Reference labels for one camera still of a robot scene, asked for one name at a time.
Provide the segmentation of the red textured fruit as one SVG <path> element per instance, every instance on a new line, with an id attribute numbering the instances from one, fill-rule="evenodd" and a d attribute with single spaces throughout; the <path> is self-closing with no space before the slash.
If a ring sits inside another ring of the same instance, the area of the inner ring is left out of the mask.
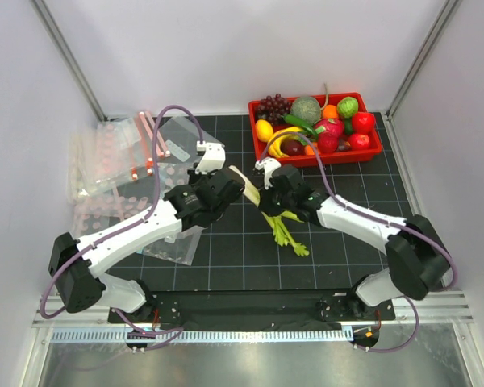
<path id="1" fill-rule="evenodd" d="M 319 134 L 317 148 L 323 154 L 331 154 L 339 147 L 339 137 L 327 131 Z"/>

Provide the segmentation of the pink dotted zip bag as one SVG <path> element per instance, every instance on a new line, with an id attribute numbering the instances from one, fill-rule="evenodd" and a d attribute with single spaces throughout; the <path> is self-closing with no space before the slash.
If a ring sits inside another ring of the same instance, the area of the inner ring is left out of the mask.
<path id="1" fill-rule="evenodd" d="M 193 167 L 192 163 L 160 163 L 158 165 L 160 197 L 162 198 L 175 186 L 187 185 L 190 179 L 189 170 Z"/>

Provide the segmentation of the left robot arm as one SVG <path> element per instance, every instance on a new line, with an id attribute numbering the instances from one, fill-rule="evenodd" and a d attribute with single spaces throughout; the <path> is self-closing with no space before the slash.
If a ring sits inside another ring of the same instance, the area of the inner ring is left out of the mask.
<path id="1" fill-rule="evenodd" d="M 74 239 L 68 232 L 53 244 L 49 289 L 57 289 L 62 311 L 76 314 L 93 305 L 127 313 L 138 323 L 152 318 L 155 304 L 140 282 L 108 274 L 121 260 L 157 240 L 196 231 L 218 221 L 242 195 L 241 175 L 224 168 L 155 196 L 147 210 L 106 230 Z"/>

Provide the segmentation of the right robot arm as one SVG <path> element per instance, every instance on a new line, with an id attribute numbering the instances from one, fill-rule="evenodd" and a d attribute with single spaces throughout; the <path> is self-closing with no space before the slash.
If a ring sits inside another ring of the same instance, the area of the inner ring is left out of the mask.
<path id="1" fill-rule="evenodd" d="M 270 216 L 291 213 L 300 221 L 341 231 L 387 258 L 382 271 L 362 277 L 348 292 L 348 312 L 368 318 L 394 298 L 421 301 L 452 269 L 451 257 L 432 224 L 421 215 L 400 218 L 353 204 L 330 188 L 313 189 L 297 168 L 274 158 L 255 163 L 264 176 L 260 209 Z"/>

